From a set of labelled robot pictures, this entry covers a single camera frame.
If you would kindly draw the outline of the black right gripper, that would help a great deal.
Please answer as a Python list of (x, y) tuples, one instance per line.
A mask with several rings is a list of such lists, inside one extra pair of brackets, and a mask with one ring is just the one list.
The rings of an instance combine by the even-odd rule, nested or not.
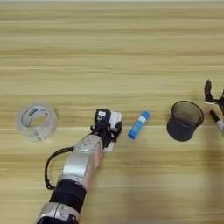
[[(204, 93), (205, 93), (205, 101), (206, 103), (209, 104), (215, 104), (218, 102), (217, 99), (214, 99), (212, 94), (211, 94), (211, 89), (212, 89), (212, 82), (210, 80), (206, 81), (205, 87), (204, 87)], [(219, 106), (222, 114), (224, 114), (224, 90), (222, 92), (222, 96), (219, 99)]]

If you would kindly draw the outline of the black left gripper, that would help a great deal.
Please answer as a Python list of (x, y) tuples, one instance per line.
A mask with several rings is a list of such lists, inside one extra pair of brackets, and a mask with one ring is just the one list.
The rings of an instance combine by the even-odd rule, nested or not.
[(96, 135), (102, 140), (102, 147), (106, 148), (110, 143), (116, 142), (122, 131), (122, 122), (117, 122), (112, 128), (110, 124), (97, 124), (90, 126), (91, 135)]

